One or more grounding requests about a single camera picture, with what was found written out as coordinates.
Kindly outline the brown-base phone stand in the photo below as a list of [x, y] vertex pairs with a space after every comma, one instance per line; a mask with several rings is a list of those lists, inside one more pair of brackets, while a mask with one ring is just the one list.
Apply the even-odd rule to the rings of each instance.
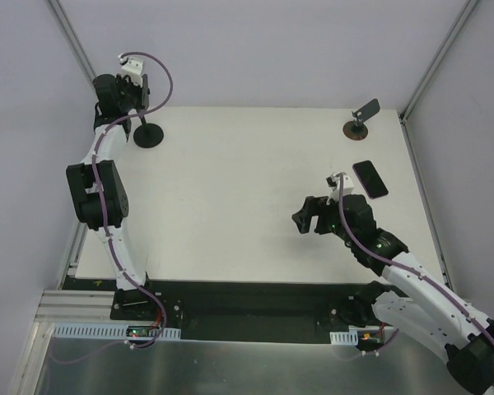
[[343, 134], [353, 141], [365, 139], [368, 135], [366, 122], [379, 112], [380, 102], [377, 99], [372, 99], [358, 110], [352, 112], [353, 120], [343, 125]]

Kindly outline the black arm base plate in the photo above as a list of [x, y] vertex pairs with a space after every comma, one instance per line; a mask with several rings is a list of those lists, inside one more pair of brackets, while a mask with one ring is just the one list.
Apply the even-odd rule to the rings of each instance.
[[372, 327], [380, 321], [371, 301], [398, 287], [369, 284], [298, 284], [225, 281], [159, 281], [147, 284], [150, 300], [127, 295], [113, 280], [67, 278], [64, 290], [111, 291], [110, 319], [178, 329], [184, 340], [328, 344], [333, 332]]

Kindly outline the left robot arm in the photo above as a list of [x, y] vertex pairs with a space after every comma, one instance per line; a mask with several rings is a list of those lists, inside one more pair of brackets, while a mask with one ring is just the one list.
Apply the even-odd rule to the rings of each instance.
[[68, 187], [77, 219], [94, 231], [109, 257], [116, 280], [114, 305], [148, 320], [158, 302], [145, 289], [147, 273], [130, 242], [129, 200], [116, 166], [131, 132], [129, 113], [148, 107], [147, 77], [135, 82], [130, 76], [102, 74], [93, 86], [94, 141], [80, 163], [66, 168]]

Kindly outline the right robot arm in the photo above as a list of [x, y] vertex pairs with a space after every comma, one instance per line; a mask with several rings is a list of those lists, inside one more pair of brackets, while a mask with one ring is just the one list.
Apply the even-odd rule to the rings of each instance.
[[494, 386], [494, 319], [438, 282], [402, 241], [378, 227], [364, 196], [307, 197], [291, 218], [302, 234], [316, 220], [316, 234], [339, 237], [363, 267], [405, 294], [383, 290], [358, 300], [354, 314], [360, 323], [379, 319], [405, 332], [471, 394]]

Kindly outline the black round-base phone stand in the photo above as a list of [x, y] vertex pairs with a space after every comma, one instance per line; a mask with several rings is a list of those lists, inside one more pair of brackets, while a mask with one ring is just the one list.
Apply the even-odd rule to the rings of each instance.
[[146, 110], [138, 113], [141, 124], [133, 132], [133, 140], [138, 147], [150, 149], [159, 146], [164, 137], [163, 129], [155, 123], [146, 121]]

